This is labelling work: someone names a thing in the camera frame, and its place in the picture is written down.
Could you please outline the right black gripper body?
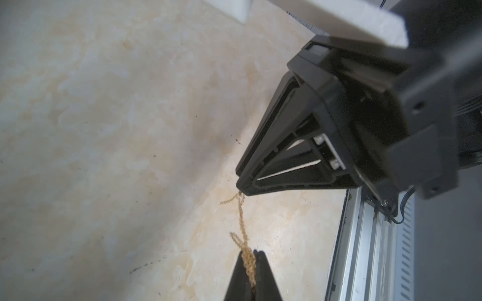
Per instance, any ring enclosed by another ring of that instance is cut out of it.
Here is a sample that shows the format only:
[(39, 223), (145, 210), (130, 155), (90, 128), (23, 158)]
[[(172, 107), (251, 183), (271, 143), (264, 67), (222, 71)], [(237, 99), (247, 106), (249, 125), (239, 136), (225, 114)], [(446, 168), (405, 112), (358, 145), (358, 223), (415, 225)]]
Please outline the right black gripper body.
[(335, 154), (379, 197), (433, 198), (481, 164), (481, 38), (398, 49), (316, 36), (289, 63), (314, 90)]

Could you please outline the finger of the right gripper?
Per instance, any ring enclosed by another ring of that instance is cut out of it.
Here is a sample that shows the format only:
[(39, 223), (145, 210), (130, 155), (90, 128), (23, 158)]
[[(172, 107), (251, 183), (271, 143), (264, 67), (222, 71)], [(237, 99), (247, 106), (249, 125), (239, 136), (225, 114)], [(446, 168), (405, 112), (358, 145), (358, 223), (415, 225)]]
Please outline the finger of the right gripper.
[(236, 168), (247, 196), (299, 189), (358, 186), (342, 83), (322, 71), (307, 80), (283, 76)]

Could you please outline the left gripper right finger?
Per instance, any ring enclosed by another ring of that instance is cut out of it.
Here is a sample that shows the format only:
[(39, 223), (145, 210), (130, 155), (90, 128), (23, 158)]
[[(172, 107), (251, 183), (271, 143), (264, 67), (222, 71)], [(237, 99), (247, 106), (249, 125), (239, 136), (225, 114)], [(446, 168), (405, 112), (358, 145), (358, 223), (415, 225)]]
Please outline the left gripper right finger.
[(254, 251), (256, 257), (256, 301), (282, 301), (274, 274), (263, 251)]

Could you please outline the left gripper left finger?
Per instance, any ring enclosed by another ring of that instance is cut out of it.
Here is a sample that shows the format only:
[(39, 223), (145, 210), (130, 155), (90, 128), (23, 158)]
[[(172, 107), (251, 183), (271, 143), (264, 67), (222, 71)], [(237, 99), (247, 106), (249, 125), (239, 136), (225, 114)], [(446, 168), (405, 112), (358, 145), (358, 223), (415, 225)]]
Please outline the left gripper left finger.
[(251, 283), (246, 274), (246, 268), (242, 259), (242, 252), (239, 253), (234, 267), (224, 301), (252, 301), (254, 298)]

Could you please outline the aluminium front rail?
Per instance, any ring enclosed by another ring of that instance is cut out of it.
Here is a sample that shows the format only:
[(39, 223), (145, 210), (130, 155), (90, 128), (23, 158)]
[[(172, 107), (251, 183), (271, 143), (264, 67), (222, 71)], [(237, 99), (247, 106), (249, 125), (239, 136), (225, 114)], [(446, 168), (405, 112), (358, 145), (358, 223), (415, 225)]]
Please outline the aluminium front rail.
[(326, 300), (414, 300), (414, 189), (395, 197), (397, 216), (349, 189), (332, 256)]

